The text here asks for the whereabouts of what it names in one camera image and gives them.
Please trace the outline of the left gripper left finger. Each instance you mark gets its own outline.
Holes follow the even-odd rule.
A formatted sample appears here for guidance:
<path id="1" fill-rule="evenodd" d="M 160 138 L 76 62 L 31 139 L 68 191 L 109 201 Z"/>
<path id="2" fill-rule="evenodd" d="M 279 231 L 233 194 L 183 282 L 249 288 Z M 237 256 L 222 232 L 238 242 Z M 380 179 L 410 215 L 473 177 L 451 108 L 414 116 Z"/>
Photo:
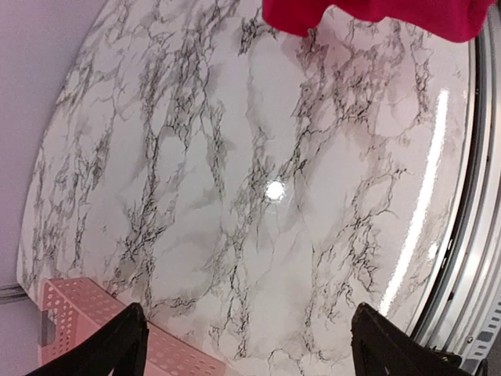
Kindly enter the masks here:
<path id="1" fill-rule="evenodd" d="M 148 337 L 143 309 L 134 302 L 75 349 L 28 375 L 143 376 Z"/>

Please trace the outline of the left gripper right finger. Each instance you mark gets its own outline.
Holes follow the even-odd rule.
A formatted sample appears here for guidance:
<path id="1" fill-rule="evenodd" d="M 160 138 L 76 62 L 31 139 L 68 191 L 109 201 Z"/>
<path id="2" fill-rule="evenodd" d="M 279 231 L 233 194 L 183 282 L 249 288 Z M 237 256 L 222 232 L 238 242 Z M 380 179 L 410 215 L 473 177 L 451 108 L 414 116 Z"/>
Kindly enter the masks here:
<path id="1" fill-rule="evenodd" d="M 351 319 L 351 334 L 356 376 L 468 374 L 460 356 L 420 346 L 365 302 Z"/>

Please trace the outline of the red t-shirt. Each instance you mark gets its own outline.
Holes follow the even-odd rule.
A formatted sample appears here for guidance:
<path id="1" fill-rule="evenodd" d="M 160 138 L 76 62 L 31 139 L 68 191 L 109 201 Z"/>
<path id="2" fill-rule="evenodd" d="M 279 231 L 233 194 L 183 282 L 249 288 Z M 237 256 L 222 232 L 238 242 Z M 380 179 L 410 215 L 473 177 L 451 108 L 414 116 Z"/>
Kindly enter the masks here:
<path id="1" fill-rule="evenodd" d="M 479 35 L 493 4 L 492 0 L 264 0 L 262 16 L 279 31 L 305 37 L 335 6 L 357 20 L 378 23 L 392 18 L 462 43 Z"/>

